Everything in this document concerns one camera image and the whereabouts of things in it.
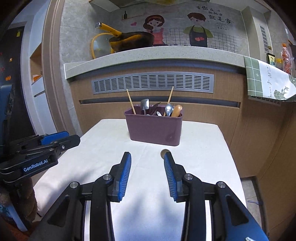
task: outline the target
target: purple plastic container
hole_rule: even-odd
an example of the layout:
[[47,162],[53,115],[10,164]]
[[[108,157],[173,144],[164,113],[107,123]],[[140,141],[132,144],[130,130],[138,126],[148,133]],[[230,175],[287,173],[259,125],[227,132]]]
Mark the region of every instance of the purple plastic container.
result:
[[[124,113],[131,140],[169,146],[179,145],[182,130],[182,111],[179,117],[167,117],[144,115],[141,114],[140,106],[134,106],[134,108],[136,115],[132,109]],[[157,111],[163,115],[165,107],[158,106]]]

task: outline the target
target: brown hair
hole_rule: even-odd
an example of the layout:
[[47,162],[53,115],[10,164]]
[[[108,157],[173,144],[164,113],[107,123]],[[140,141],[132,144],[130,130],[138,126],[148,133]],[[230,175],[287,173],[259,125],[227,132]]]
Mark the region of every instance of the brown hair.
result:
[[150,15],[145,19],[145,23],[143,24],[144,29],[153,30],[153,27],[151,25],[148,25],[148,23],[153,19],[161,22],[159,25],[157,25],[158,27],[162,26],[165,22],[165,19],[161,15]]
[[188,16],[189,19],[192,18],[192,17],[194,17],[194,18],[196,18],[198,20],[201,20],[201,21],[205,21],[206,20],[205,16],[202,15],[201,13],[191,12],[187,16]]

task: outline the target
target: white tablecloth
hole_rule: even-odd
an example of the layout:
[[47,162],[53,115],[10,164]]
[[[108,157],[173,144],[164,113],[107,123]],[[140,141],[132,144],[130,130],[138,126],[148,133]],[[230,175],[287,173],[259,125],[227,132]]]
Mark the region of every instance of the white tablecloth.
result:
[[[111,203],[115,239],[180,240],[185,203],[170,197],[160,152],[171,151],[177,164],[201,181],[224,181],[246,206],[242,184],[224,137],[217,125],[183,121],[179,146],[132,141],[124,119],[101,120],[85,135],[80,145],[65,152],[34,187],[38,208],[45,214],[72,182],[94,182],[120,163],[123,153],[132,156],[126,194]],[[211,240],[209,205],[207,240]]]

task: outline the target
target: chopstick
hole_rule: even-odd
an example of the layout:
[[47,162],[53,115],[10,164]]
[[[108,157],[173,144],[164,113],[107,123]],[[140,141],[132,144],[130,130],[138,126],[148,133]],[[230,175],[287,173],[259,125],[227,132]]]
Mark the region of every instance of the chopstick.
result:
[[174,90],[174,87],[172,87],[172,90],[170,91],[170,96],[169,96],[169,98],[168,98],[168,103],[167,103],[167,104],[170,103],[170,99],[171,99],[171,97],[172,97],[173,90]]
[[132,109],[133,109],[133,113],[136,114],[135,108],[133,107],[133,103],[132,103],[132,101],[131,101],[131,96],[129,95],[129,92],[128,92],[128,89],[126,89],[126,92],[128,93],[128,98],[129,98],[129,100],[130,100],[131,107],[132,107]]

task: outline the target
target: wooden spoon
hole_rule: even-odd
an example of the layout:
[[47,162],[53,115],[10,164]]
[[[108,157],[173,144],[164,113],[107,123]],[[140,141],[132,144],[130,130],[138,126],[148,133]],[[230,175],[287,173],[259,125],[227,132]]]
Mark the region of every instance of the wooden spoon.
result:
[[171,117],[179,117],[182,109],[183,109],[183,107],[181,105],[176,105],[174,107],[173,113],[171,114]]

